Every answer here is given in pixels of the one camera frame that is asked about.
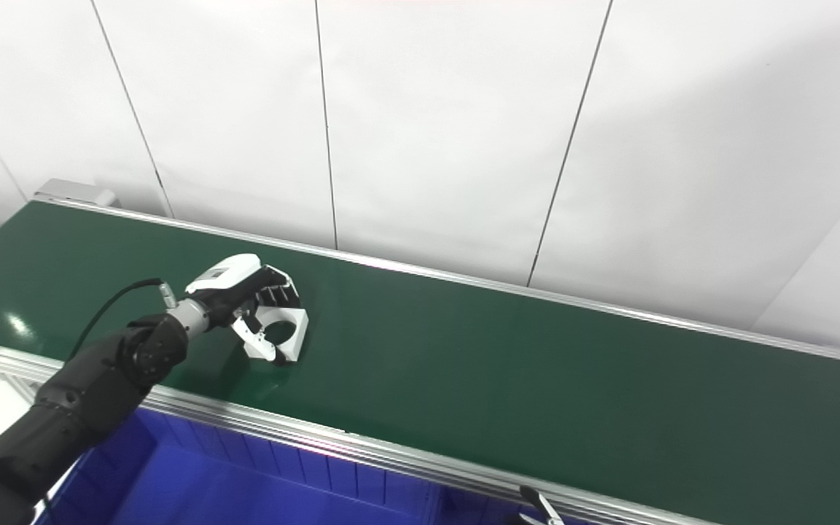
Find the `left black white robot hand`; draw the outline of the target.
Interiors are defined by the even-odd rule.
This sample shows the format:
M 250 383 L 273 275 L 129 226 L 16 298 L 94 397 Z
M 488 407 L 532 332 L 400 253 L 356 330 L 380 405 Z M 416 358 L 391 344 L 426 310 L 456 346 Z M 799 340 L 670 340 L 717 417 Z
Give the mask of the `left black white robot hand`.
M 260 256 L 243 253 L 220 260 L 184 289 L 186 299 L 206 313 L 207 329 L 230 327 L 242 340 L 244 352 L 275 366 L 299 361 L 308 315 L 287 273 L 263 265 Z M 270 326 L 289 323 L 287 341 L 267 339 Z

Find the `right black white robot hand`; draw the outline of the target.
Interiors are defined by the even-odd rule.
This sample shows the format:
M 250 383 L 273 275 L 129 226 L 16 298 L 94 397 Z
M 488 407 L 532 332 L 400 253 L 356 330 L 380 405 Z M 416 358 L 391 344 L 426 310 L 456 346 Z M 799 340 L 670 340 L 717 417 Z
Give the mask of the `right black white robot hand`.
M 537 491 L 533 486 L 520 485 L 518 491 L 520 495 L 530 504 L 534 511 L 539 516 L 530 516 L 523 511 L 516 515 L 519 524 L 549 524 L 549 525 L 563 525 L 564 519 L 551 505 L 543 493 Z

